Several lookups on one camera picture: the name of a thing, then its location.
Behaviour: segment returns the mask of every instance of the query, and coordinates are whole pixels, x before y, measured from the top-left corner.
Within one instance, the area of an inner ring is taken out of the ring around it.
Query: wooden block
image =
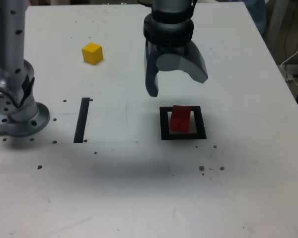
[[[170,120],[170,130],[188,132],[190,125],[190,107],[173,106]]]
[[[94,43],[89,43],[81,51],[84,61],[92,65],[98,64],[104,58],[102,47]]]

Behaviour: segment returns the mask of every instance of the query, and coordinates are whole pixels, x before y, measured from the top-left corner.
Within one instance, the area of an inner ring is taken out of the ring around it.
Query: table surface
[[[157,98],[144,80],[148,13],[28,8],[25,58],[51,121],[0,137],[0,238],[298,238],[298,106],[244,4],[197,4],[209,79],[160,72]],[[96,66],[82,60],[89,42],[103,47]],[[82,97],[88,142],[74,144]],[[201,106],[208,139],[161,141],[159,107],[173,105]]]

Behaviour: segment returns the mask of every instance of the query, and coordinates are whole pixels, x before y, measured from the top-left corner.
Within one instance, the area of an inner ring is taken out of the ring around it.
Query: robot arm
[[[151,14],[144,21],[146,38],[146,89],[158,95],[157,73],[182,70],[197,82],[208,79],[199,49],[191,41],[191,20],[197,0],[153,0]]]
[[[23,58],[25,10],[24,0],[0,0],[0,135],[28,136],[50,119],[34,100],[34,70]]]
[[[203,58],[191,41],[197,0],[153,0],[145,18],[146,88],[158,95],[156,74],[180,69],[203,83],[208,76]],[[34,70],[24,60],[25,0],[0,0],[0,135],[28,136],[50,119],[46,106],[33,97]]]

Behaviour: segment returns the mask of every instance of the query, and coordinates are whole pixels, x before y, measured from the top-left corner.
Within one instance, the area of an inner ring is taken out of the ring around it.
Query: yellow block
[[[95,65],[104,58],[101,46],[94,43],[89,43],[87,46],[81,49],[81,51],[86,63]]]

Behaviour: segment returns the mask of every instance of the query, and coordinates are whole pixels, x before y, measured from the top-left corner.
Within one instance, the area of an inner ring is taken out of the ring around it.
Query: red cube
[[[170,120],[170,130],[188,132],[190,125],[190,107],[173,106]]]

